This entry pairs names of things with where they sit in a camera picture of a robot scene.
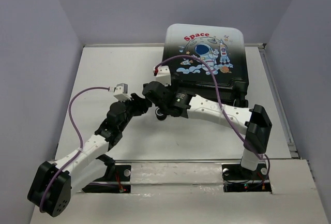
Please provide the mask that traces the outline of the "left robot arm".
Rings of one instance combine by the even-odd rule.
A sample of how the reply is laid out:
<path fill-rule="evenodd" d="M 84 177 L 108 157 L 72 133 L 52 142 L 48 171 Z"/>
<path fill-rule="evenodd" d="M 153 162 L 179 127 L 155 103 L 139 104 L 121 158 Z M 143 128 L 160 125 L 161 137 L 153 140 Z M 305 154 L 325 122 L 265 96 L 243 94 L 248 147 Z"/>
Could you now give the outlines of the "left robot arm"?
<path fill-rule="evenodd" d="M 110 105 L 105 120 L 78 149 L 56 162 L 45 161 L 35 174 L 27 199 L 52 217 L 61 214 L 79 190 L 79 176 L 94 160 L 100 161 L 96 173 L 103 180 L 114 175 L 113 159 L 106 156 L 122 138 L 123 131 L 135 116 L 145 114 L 152 103 L 133 93 L 126 101 Z"/>

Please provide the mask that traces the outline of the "black and white suitcase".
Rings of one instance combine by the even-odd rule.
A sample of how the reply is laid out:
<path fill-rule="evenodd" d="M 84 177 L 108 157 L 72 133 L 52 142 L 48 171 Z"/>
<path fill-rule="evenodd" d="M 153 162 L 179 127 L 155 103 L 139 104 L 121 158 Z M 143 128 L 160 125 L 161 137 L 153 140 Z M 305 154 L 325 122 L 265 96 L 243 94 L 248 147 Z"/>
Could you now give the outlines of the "black and white suitcase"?
<path fill-rule="evenodd" d="M 246 108 L 249 77 L 243 33 L 232 27 L 172 24 L 163 60 L 179 88 L 222 104 Z"/>

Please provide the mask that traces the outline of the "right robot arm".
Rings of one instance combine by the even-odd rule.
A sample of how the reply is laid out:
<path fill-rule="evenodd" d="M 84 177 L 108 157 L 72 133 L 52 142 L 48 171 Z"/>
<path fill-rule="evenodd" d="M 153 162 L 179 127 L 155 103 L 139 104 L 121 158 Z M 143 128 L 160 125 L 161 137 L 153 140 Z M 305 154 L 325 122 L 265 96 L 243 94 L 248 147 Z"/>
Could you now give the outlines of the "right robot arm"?
<path fill-rule="evenodd" d="M 229 106 L 184 90 L 173 91 L 156 81 L 145 84 L 142 94 L 159 108 L 162 115 L 207 121 L 232 128 L 244 144 L 238 165 L 239 175 L 251 178 L 256 174 L 272 129 L 272 122 L 263 106 Z"/>

